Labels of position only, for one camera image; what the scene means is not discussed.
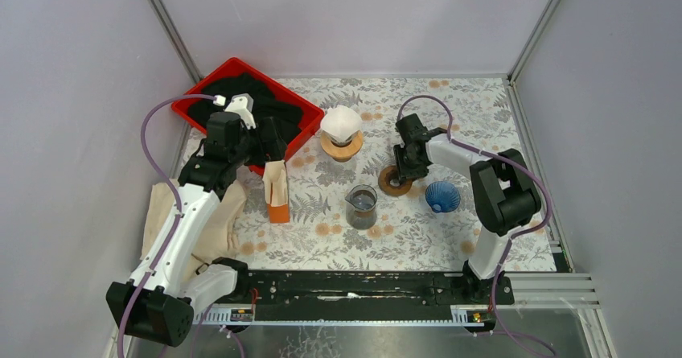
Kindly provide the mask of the blue ribbed glass dripper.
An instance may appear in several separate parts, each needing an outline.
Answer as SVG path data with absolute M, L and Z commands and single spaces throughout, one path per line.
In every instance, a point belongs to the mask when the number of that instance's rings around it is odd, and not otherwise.
M 437 181 L 426 188 L 425 201 L 434 213 L 449 213 L 459 208 L 461 195 L 452 183 Z

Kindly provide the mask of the white paper coffee filter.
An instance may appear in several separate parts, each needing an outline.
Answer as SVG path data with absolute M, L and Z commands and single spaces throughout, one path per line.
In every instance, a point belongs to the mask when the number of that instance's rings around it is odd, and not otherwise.
M 320 122 L 320 129 L 333 135 L 349 135 L 360 131 L 362 126 L 361 116 L 347 106 L 339 105 L 328 109 Z

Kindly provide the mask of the clear ribbed glass dripper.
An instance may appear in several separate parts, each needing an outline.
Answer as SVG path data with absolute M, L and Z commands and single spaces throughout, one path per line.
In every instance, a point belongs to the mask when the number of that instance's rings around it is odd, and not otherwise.
M 331 144 L 333 146 L 336 146 L 336 147 L 349 146 L 353 142 L 353 140 L 355 139 L 357 134 L 358 134 L 358 132 L 355 131 L 355 132 L 350 133 L 349 135 L 339 136 L 339 135 L 333 135 L 329 132 L 326 132 L 326 135 L 327 135 L 329 141 L 331 142 Z

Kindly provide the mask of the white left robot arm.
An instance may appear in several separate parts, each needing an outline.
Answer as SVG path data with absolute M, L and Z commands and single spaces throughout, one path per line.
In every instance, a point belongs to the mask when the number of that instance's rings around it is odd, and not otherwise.
M 126 335 L 177 347 L 195 315 L 222 297 L 229 302 L 247 297 L 250 283 L 244 262 L 218 257 L 187 282 L 184 273 L 206 223 L 235 182 L 237 169 L 282 160 L 286 148 L 273 117 L 255 124 L 235 112 L 209 117 L 206 138 L 171 187 L 175 201 L 158 237 L 129 280 L 113 282 L 106 293 L 118 326 L 120 355 Z

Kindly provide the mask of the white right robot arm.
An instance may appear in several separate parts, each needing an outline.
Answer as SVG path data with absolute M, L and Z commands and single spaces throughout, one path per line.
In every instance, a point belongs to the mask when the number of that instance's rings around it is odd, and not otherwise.
M 475 212 L 483 226 L 475 251 L 463 270 L 462 295 L 481 303 L 493 292 L 491 278 L 502 264 L 511 232 L 528 224 L 540 211 L 541 199 L 523 156 L 517 150 L 484 154 L 455 144 L 446 130 L 428 130 L 416 114 L 401 117 L 396 130 L 402 139 L 393 147 L 396 169 L 390 173 L 391 187 L 409 186 L 425 178 L 429 166 L 439 165 L 465 176 L 471 184 Z

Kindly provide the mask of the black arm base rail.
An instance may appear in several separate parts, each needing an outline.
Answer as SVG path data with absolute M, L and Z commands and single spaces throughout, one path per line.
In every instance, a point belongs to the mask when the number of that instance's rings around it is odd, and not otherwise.
M 236 289 L 217 301 L 244 305 L 257 321 L 442 323 L 469 307 L 482 315 L 509 306 L 511 281 L 478 281 L 464 272 L 246 270 Z

